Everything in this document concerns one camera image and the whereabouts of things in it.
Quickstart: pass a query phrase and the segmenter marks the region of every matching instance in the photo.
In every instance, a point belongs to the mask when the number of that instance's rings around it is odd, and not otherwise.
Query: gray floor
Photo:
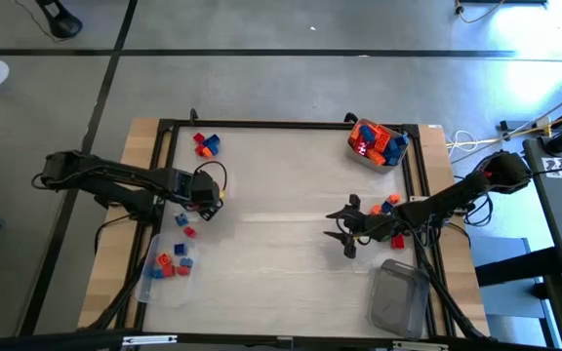
[[[20,0],[43,25],[30,0]],[[111,49],[127,0],[65,1],[84,21],[54,43],[12,0],[0,0],[0,49]],[[512,58],[122,57],[93,153],[117,160],[130,121],[203,118],[339,121],[347,111],[383,122],[441,124],[495,137],[502,119],[531,119],[562,100],[562,1],[505,5],[467,25],[450,0],[145,0],[126,49],[364,49],[516,51]],[[488,8],[469,5],[472,18]],[[29,186],[50,152],[77,148],[109,57],[0,57],[0,336],[18,329],[61,194]],[[500,145],[488,152],[500,149]],[[502,147],[521,150],[521,140]],[[486,153],[457,163],[464,175]],[[453,158],[463,155],[455,151]],[[472,235],[551,245],[533,186],[495,197],[491,225]],[[75,328],[104,211],[75,204],[38,332]],[[519,342],[539,344],[536,331]]]

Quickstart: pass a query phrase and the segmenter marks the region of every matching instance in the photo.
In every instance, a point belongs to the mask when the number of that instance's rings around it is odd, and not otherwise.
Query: concrete floor
[[[46,25],[33,1],[20,1]],[[0,0],[0,49],[114,47],[128,0],[63,2],[84,21],[84,30],[54,43],[22,8]],[[465,14],[473,18],[488,8],[468,5]],[[133,118],[184,118],[191,107],[210,119],[339,121],[353,111],[376,121],[441,124],[449,133],[466,130],[485,138],[497,135],[502,119],[532,119],[562,100],[560,0],[504,5],[475,24],[462,23],[453,11],[450,0],[139,1],[125,49],[516,53],[121,57],[92,152],[118,160]],[[110,57],[0,59],[11,66],[0,87],[0,215],[8,222],[0,229],[0,336],[5,336],[19,328],[62,199],[32,189],[29,180],[41,171],[45,155],[80,146]],[[520,141],[502,147],[519,151]],[[457,163],[456,174],[465,175],[485,154]],[[455,151],[453,158],[462,155]],[[495,204],[492,223],[470,234],[527,237],[532,250],[551,245],[532,186],[495,196]],[[93,235],[103,217],[90,196],[78,196],[37,332],[76,327],[93,264]]]

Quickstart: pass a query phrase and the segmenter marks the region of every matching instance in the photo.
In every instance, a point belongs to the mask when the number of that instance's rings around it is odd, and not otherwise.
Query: white tabletop
[[[413,242],[358,246],[357,258],[322,234],[324,216],[351,193],[368,212],[392,193],[406,199],[402,168],[385,175],[344,156],[346,131],[180,128],[173,167],[193,171],[197,132],[221,138],[228,182],[224,208],[209,222],[189,214],[200,260],[193,293],[179,308],[149,304],[146,332],[396,337],[368,319],[374,272],[387,258],[415,265]],[[204,169],[220,185],[218,165]],[[168,204],[162,232],[181,232]]]

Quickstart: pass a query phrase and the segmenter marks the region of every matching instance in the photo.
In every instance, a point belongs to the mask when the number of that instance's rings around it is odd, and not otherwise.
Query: wooden table
[[[157,119],[135,119],[120,162],[148,168],[159,123],[160,120]],[[419,132],[427,185],[430,194],[434,194],[454,183],[452,168],[446,151],[446,141],[440,126],[420,125]],[[169,138],[164,137],[161,144],[159,165],[164,165],[168,154],[168,145]],[[419,189],[421,179],[416,166],[416,154],[410,149],[408,155],[414,188]],[[108,221],[124,214],[123,209],[111,209],[108,211],[105,220]],[[453,218],[453,223],[463,226],[462,220],[459,218]],[[93,323],[121,288],[126,276],[135,228],[134,222],[123,221],[103,229],[99,251],[79,318],[78,325],[80,327]],[[440,245],[446,281],[451,295],[474,326],[488,335],[489,328],[467,238],[456,229],[445,226],[442,230]],[[433,291],[431,291],[431,300],[436,331],[438,334],[445,335],[441,304]],[[125,321],[126,327],[134,325],[137,305],[135,298],[131,297]]]

